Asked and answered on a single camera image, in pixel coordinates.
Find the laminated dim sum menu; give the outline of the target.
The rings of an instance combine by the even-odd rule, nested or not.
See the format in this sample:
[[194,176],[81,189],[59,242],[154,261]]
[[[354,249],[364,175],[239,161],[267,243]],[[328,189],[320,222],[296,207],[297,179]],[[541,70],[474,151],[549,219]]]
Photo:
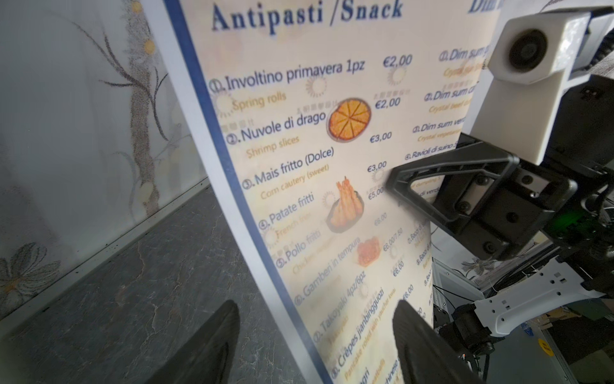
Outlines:
[[316,383],[400,383],[433,322],[431,227],[385,190],[453,150],[500,1],[145,1],[217,200]]

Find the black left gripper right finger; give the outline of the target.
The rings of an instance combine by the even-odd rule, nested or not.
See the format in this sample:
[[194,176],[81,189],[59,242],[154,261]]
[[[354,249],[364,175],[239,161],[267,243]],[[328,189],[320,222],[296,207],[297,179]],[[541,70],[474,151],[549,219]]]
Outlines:
[[393,314],[393,335],[403,382],[470,384],[482,380],[405,300]]

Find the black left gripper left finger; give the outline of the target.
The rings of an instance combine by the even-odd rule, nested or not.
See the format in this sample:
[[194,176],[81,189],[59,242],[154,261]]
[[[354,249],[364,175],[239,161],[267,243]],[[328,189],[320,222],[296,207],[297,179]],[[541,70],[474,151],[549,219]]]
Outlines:
[[238,345],[240,315],[224,302],[148,383],[227,383]]

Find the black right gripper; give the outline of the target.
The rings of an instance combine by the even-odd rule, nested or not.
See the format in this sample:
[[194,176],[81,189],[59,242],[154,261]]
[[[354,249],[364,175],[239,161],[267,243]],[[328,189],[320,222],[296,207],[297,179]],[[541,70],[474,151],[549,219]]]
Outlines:
[[[460,211],[462,195],[479,176],[492,184],[477,203]],[[413,184],[436,177],[443,178],[442,184],[429,203]],[[562,248],[609,261],[613,81],[593,75],[567,91],[538,166],[487,142],[462,142],[454,150],[393,168],[385,189],[480,259],[512,259],[542,231]]]

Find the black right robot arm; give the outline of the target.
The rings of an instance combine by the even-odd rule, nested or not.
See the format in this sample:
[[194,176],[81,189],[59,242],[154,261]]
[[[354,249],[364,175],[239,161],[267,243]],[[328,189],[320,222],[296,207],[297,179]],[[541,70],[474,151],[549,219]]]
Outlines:
[[613,81],[590,75],[563,96],[534,165],[467,134],[455,150],[393,168],[385,187],[481,261],[518,256],[537,233],[553,253],[526,280],[463,305],[427,361],[487,355],[521,323],[613,295]]

